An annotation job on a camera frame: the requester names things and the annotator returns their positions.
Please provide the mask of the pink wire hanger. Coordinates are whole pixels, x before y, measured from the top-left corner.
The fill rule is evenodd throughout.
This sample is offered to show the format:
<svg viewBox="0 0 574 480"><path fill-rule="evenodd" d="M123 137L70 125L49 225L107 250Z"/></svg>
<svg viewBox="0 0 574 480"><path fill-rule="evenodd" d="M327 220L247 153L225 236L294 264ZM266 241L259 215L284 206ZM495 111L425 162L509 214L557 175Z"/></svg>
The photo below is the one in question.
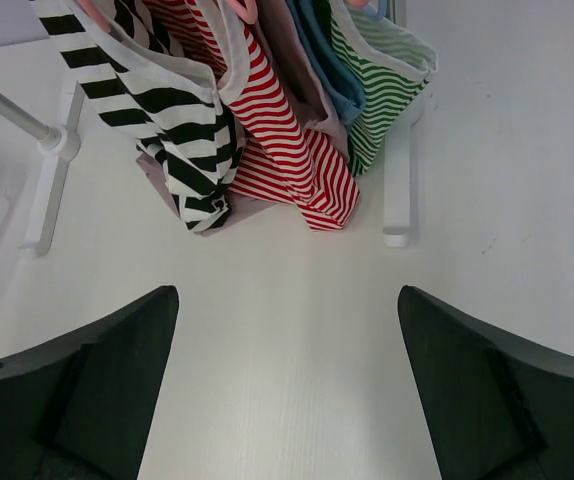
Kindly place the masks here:
<svg viewBox="0 0 574 480"><path fill-rule="evenodd" d="M258 7L255 0L227 0L227 4L246 24L253 25L258 20Z"/></svg>
<svg viewBox="0 0 574 480"><path fill-rule="evenodd" d="M107 22L107 19L96 7L93 0L77 0L77 3L104 32L110 33L112 31L111 24Z"/></svg>

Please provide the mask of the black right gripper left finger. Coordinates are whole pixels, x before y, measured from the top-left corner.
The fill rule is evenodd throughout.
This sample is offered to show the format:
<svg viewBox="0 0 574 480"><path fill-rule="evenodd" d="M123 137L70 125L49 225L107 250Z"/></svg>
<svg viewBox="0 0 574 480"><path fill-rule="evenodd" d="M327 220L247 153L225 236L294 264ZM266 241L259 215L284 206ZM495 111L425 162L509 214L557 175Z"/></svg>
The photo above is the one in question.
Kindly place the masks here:
<svg viewBox="0 0 574 480"><path fill-rule="evenodd" d="M0 479L135 479L179 311L161 286L0 358Z"/></svg>

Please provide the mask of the blue wire hanger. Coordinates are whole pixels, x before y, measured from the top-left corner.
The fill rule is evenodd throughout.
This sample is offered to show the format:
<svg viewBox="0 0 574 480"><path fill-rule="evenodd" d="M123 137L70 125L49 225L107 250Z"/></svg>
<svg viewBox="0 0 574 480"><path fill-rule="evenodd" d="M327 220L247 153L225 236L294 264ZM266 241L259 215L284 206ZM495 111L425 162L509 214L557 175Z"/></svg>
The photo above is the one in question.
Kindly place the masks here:
<svg viewBox="0 0 574 480"><path fill-rule="evenodd" d="M389 11L389 0L347 0L347 3L361 9L372 21L383 20Z"/></svg>

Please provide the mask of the green white striped tank top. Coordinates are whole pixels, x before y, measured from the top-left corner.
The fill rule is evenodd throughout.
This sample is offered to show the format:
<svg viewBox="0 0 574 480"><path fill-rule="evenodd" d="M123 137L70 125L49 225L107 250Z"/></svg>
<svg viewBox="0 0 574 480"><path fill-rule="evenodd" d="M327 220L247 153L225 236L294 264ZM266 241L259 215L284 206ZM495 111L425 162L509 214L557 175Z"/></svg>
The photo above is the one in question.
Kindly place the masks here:
<svg viewBox="0 0 574 480"><path fill-rule="evenodd" d="M409 30L378 22L343 1L331 1L331 44L363 88L365 107L349 131L353 175L366 173L398 117L427 87L437 54Z"/></svg>

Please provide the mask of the blue tank top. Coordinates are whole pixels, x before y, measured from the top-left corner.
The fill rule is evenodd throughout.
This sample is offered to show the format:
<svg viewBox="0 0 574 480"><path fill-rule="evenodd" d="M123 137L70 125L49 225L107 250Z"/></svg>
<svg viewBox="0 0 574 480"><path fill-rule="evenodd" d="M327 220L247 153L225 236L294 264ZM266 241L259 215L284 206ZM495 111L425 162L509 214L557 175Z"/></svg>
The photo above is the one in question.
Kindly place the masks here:
<svg viewBox="0 0 574 480"><path fill-rule="evenodd" d="M356 75L341 61L331 42L328 1L288 1L301 44L341 123L350 129L363 112L365 92Z"/></svg>

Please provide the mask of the black white striped tank top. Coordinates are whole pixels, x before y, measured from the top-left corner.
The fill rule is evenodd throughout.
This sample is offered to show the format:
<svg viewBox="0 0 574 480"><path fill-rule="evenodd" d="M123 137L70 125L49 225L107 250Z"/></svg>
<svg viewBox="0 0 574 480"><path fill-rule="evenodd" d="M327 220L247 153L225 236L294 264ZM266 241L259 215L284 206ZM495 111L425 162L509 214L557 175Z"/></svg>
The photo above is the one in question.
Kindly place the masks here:
<svg viewBox="0 0 574 480"><path fill-rule="evenodd" d="M186 228L223 227L234 212L227 190L243 141L212 69L188 58L144 2L93 5L107 30L75 1L32 8L100 119L160 167L159 183Z"/></svg>

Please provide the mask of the red white striped tank top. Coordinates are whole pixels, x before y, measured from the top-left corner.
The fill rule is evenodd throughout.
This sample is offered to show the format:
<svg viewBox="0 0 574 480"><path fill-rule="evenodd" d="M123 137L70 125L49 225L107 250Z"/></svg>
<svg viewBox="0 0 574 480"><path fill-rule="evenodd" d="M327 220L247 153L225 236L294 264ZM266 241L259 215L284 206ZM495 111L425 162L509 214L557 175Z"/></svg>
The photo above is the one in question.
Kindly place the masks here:
<svg viewBox="0 0 574 480"><path fill-rule="evenodd" d="M186 54L215 73L220 99L247 141L229 190L293 204L313 230L343 229L359 188L329 137L300 126L270 60L224 1L149 1Z"/></svg>

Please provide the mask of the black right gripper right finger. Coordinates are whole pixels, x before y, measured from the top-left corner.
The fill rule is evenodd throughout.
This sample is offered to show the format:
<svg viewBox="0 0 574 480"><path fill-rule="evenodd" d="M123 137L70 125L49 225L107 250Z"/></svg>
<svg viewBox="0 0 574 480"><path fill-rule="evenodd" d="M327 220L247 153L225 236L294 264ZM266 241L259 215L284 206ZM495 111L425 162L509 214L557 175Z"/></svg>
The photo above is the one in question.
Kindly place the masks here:
<svg viewBox="0 0 574 480"><path fill-rule="evenodd" d="M574 479L574 356L412 286L398 317L444 479Z"/></svg>

